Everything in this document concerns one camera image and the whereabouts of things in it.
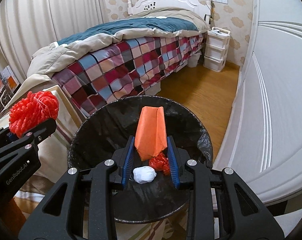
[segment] white headboard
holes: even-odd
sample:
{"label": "white headboard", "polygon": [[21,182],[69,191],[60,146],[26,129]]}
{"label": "white headboard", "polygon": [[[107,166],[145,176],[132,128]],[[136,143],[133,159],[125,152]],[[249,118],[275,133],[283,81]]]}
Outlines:
{"label": "white headboard", "polygon": [[211,17],[211,0],[206,0],[205,5],[198,0],[138,0],[134,7],[132,7],[132,0],[127,1],[129,15],[159,7],[172,6],[193,11],[205,19],[208,24]]}

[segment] bedpost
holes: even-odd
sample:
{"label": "bedpost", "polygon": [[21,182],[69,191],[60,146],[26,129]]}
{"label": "bedpost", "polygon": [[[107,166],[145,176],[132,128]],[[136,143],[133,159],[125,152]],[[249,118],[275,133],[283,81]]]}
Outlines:
{"label": "bedpost", "polygon": [[129,15],[133,15],[132,13],[132,0],[127,0],[127,12]]}
{"label": "bedpost", "polygon": [[[205,4],[209,7],[209,9],[211,11],[211,0],[205,0]],[[205,17],[205,21],[207,24],[209,24],[210,18],[211,18],[211,15],[210,15],[210,17],[208,17],[208,16]]]}

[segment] teal blanket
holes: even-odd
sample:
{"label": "teal blanket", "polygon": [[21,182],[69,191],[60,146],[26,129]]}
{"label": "teal blanket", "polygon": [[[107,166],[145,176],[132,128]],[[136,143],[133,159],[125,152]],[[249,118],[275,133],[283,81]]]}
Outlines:
{"label": "teal blanket", "polygon": [[106,33],[113,35],[124,29],[132,28],[157,28],[165,32],[176,32],[180,30],[198,31],[198,28],[190,21],[167,17],[167,18],[133,18],[127,20],[119,20],[115,22],[103,23],[87,29],[82,33],[76,33],[67,38],[58,41],[61,44],[70,44],[74,41],[82,41],[90,36],[98,33]]}

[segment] wooden floor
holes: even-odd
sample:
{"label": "wooden floor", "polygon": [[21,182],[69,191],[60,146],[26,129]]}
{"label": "wooden floor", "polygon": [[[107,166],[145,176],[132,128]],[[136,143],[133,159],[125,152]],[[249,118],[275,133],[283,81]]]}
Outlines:
{"label": "wooden floor", "polygon": [[226,66],[220,73],[202,65],[184,67],[161,81],[161,97],[173,99],[189,108],[203,123],[213,144],[216,158],[235,98],[239,69]]}

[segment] crumpled white paper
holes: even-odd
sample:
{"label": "crumpled white paper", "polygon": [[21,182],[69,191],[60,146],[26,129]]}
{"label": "crumpled white paper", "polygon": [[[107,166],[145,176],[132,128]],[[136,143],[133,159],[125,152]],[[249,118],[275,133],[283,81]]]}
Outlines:
{"label": "crumpled white paper", "polygon": [[150,166],[143,166],[133,170],[134,180],[137,183],[144,184],[151,182],[156,177],[155,170]]}

